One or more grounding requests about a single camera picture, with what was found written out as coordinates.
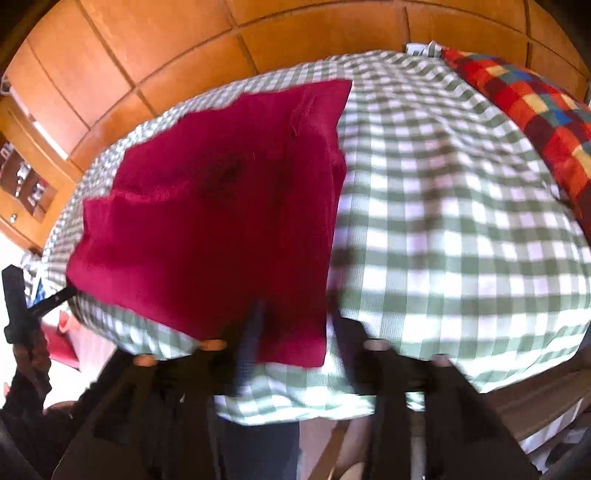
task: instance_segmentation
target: wooden cabinet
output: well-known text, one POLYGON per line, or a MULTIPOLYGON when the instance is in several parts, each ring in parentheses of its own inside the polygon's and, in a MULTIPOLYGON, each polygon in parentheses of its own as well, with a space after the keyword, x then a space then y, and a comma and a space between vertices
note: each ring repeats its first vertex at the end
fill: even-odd
POLYGON ((0 100, 0 232, 42 250, 82 173, 62 160, 10 97, 0 100))

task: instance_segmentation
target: green checkered bedsheet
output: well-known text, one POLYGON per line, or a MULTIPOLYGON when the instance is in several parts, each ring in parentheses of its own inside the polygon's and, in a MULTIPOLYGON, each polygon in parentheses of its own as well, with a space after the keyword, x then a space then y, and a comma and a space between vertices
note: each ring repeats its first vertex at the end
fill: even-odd
MULTIPOLYGON (((439 59, 437 45, 242 80, 140 125, 95 160, 56 223, 43 255, 46 286, 65 285, 82 235, 82 199, 108 193, 127 148, 242 92, 334 78, 353 80, 338 124, 348 174, 329 274, 343 315, 405 355, 449 354, 483 392, 570 358, 591 317, 587 242, 529 140, 439 59)), ((197 345, 86 294, 70 306, 132 353, 171 358, 197 345)), ((371 413, 373 399, 352 394, 330 322, 327 329, 323 367, 258 365, 240 397, 217 399, 219 414, 263 424, 371 413)), ((409 398, 415 408, 420 401, 409 398)))

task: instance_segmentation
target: red object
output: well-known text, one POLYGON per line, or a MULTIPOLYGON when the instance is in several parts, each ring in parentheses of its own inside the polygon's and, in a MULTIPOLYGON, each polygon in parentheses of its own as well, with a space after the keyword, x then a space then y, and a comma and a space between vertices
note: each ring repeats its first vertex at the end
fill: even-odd
POLYGON ((73 332, 80 329, 81 325, 78 319, 64 311, 60 312, 60 321, 57 324, 57 329, 60 333, 73 332))
POLYGON ((47 340, 49 358, 78 370, 80 368, 80 362, 68 336, 61 333, 57 327, 52 327, 46 323, 41 324, 41 330, 47 340))
POLYGON ((351 82, 242 95, 129 149, 84 202, 69 280, 197 339, 268 302, 259 361, 319 367, 351 82))

